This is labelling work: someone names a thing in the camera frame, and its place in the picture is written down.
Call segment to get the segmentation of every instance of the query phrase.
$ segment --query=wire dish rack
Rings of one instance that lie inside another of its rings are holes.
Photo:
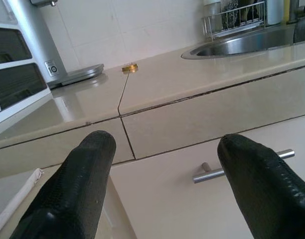
[[[239,7],[233,10],[207,16],[202,19],[203,33],[213,40],[249,30],[259,26],[266,26],[265,2]]]

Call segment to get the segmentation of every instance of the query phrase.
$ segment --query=cabinet handle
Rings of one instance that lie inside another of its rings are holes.
[[[287,149],[277,153],[281,159],[287,159],[295,156],[295,152],[292,149]],[[196,175],[192,178],[194,183],[201,183],[203,181],[207,181],[213,178],[221,177],[224,175],[224,171],[222,168],[211,170],[208,163],[203,163],[202,165],[205,173]]]

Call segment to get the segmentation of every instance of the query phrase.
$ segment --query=white tile wall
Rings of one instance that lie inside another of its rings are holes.
[[[59,0],[42,14],[67,71],[105,69],[203,40],[203,0]]]

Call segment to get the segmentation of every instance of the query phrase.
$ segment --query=drawer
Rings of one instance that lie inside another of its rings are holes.
[[[91,132],[105,130],[116,141],[113,163],[133,159],[120,119],[92,124],[0,149],[0,178],[62,163]]]
[[[305,68],[123,118],[145,158],[305,115]]]
[[[305,180],[305,116],[243,133],[275,151]],[[111,179],[138,239],[253,238],[226,177],[194,184],[201,164],[220,168],[219,140],[113,166]]]

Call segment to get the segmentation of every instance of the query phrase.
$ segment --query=stainless steel sink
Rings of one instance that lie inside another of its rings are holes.
[[[272,26],[205,43],[182,54],[184,59],[209,59],[293,45],[295,24]]]

